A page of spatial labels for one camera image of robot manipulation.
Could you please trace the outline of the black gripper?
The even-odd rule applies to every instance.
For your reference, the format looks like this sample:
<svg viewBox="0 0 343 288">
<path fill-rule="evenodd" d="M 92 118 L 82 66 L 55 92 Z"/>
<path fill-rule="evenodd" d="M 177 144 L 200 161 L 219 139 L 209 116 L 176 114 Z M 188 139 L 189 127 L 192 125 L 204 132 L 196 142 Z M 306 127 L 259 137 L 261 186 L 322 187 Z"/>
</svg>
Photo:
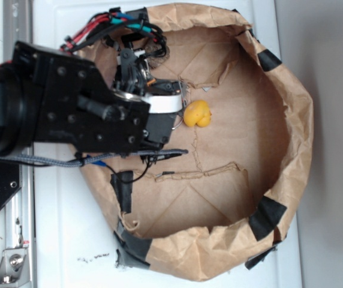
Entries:
<svg viewBox="0 0 343 288">
<path fill-rule="evenodd" d="M 26 100 L 31 142 L 69 143 L 91 153 L 159 151 L 184 108 L 183 84 L 152 78 L 130 49 L 121 53 L 125 72 L 113 87 L 92 61 L 21 41 L 12 66 Z"/>
</svg>

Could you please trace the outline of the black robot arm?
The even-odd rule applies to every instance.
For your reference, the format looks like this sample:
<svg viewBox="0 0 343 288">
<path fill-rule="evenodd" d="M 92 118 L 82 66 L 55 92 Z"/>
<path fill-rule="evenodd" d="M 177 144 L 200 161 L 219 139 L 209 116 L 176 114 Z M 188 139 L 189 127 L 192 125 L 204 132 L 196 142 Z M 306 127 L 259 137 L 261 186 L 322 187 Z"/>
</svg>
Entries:
<svg viewBox="0 0 343 288">
<path fill-rule="evenodd" d="M 143 52 L 124 49 L 112 86 L 94 62 L 18 41 L 0 65 L 0 156 L 34 142 L 79 152 L 159 151 L 184 108 L 178 80 L 157 79 Z"/>
</svg>

